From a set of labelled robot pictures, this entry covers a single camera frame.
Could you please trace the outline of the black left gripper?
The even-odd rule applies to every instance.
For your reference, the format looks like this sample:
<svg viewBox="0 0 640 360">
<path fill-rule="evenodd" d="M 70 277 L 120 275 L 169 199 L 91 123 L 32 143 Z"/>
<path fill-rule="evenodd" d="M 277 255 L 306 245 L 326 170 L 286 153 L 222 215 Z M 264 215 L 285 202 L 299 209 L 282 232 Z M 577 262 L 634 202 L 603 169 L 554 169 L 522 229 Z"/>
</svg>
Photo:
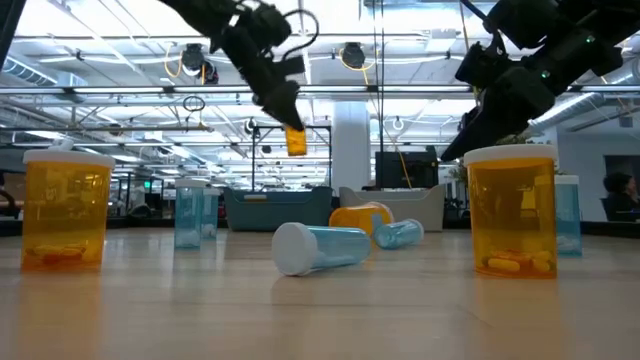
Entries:
<svg viewBox="0 0 640 360">
<path fill-rule="evenodd" d="M 302 131 L 296 108 L 299 86 L 285 84 L 288 76 L 300 73 L 300 56 L 277 61 L 272 53 L 291 35 L 289 22 L 270 4 L 253 9 L 237 3 L 233 10 L 221 48 L 254 93 L 253 103 L 273 119 Z"/>
</svg>

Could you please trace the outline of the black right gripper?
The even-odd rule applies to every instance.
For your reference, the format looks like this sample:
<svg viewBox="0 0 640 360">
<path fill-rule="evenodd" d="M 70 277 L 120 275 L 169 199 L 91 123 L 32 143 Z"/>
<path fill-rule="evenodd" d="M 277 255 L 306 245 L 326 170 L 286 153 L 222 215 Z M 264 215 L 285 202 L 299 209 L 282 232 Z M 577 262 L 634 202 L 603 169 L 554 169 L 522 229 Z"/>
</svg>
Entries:
<svg viewBox="0 0 640 360">
<path fill-rule="evenodd" d="M 521 133 L 529 120 L 550 110 L 556 97 L 585 72 L 611 71 L 621 62 L 620 49 L 592 32 L 548 38 L 532 55 L 509 62 L 487 93 L 481 93 L 479 104 L 462 115 L 459 133 L 441 160 L 455 160 Z"/>
</svg>

